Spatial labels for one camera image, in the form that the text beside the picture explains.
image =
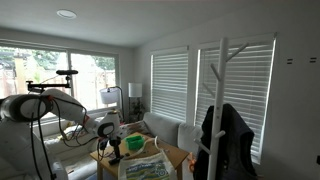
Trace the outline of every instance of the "sofa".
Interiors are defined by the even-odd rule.
[[[191,152],[194,155],[197,154],[198,145],[194,142],[194,139],[201,138],[202,130],[200,127],[150,112],[144,114],[143,122],[152,135],[158,136],[170,145]],[[188,169],[187,159],[183,162],[182,168],[183,179],[192,180],[193,177]]]
[[[198,151],[198,145],[194,143],[193,140],[196,138],[200,139],[202,135],[200,127],[191,126],[183,121],[174,120],[150,112],[144,114],[142,121],[121,126],[118,136],[125,138],[129,134],[137,131],[151,136],[158,136],[162,141],[179,147],[187,152],[192,152],[194,155],[196,155]],[[92,135],[86,134],[77,140],[80,143],[85,143],[92,138]],[[45,141],[50,153],[57,156],[65,166],[69,180],[95,179],[93,177],[97,170],[97,163],[89,156],[89,154],[96,150],[96,143],[97,141],[92,140],[80,147],[67,147],[63,141],[57,139],[57,135],[48,136]],[[68,144],[73,146],[77,145],[77,142],[72,140],[69,141]],[[10,165],[7,169],[4,168],[3,170],[7,171],[4,179],[24,179],[22,172],[13,171],[12,167],[10,168]],[[183,179],[193,179],[192,173],[188,170],[187,160],[183,162]]]

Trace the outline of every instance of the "white blind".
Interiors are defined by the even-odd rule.
[[[170,49],[152,54],[151,112],[186,120],[188,51]]]
[[[251,154],[261,156],[261,145],[266,116],[267,98],[272,69],[274,38],[255,38],[249,46],[227,63],[224,103],[230,103],[255,133]],[[229,55],[242,43],[230,41]],[[204,88],[205,83],[214,93],[216,78],[210,64],[218,68],[219,44],[200,49],[196,125],[202,125],[207,109],[215,99]]]

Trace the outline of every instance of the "table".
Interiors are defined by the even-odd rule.
[[[145,140],[150,138],[150,137],[143,135],[143,134],[140,134],[140,133],[133,133],[130,136],[136,136],[136,135],[141,135],[141,136],[145,137],[146,138]],[[176,169],[178,180],[182,180],[182,162],[189,155],[189,153],[187,151],[179,149],[175,146],[169,145],[169,144],[161,141],[161,139],[160,139],[160,141],[158,141],[158,143],[159,143],[158,147],[165,150],[166,155],[167,155],[168,159],[170,160],[172,166]],[[120,149],[121,155],[124,155],[126,153],[129,153],[131,155],[131,154],[134,154],[134,152],[135,152],[135,151],[131,151],[131,150],[127,149],[124,139],[121,140],[121,144],[119,145],[119,149]],[[111,152],[113,152],[112,146],[107,147],[104,151],[105,154],[111,153]],[[159,153],[159,151],[155,148],[154,144],[152,142],[149,142],[146,144],[145,153],[141,153],[138,156],[136,156],[135,158],[147,157],[147,156],[154,155],[157,153]],[[119,164],[110,165],[109,164],[110,158],[108,158],[108,157],[100,160],[101,158],[99,159],[97,151],[91,153],[90,156],[97,161],[98,180],[103,179],[103,177],[102,177],[103,176],[103,173],[102,173],[103,169],[107,170],[107,172],[109,172],[113,177],[116,177],[116,178],[118,177]]]

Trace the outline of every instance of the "white wall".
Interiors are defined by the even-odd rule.
[[[54,36],[45,36],[33,33],[26,33],[20,31],[13,31],[9,29],[0,28],[0,42],[1,40],[10,40],[18,42],[28,42],[35,44],[43,44],[57,47],[65,47],[69,49],[94,51],[102,53],[112,53],[119,55],[119,68],[120,68],[120,87],[123,90],[124,97],[124,110],[127,116],[128,106],[128,82],[133,81],[133,50],[131,48],[123,48],[117,46],[109,46],[104,44],[96,44],[84,41],[77,41],[71,39],[65,39]]]
[[[189,45],[193,67],[191,87],[194,87],[199,44],[219,41],[224,36],[240,38],[278,32],[262,159],[256,170],[267,180],[318,179],[319,7],[319,1],[260,1],[137,48],[135,81],[144,84],[143,102],[147,110],[150,108],[150,51]],[[317,57],[317,62],[309,63],[310,57]],[[288,58],[294,59],[292,65],[286,63]]]

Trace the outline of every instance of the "box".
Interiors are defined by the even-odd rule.
[[[127,137],[125,141],[129,150],[138,150],[143,146],[144,143],[144,139],[140,135]]]

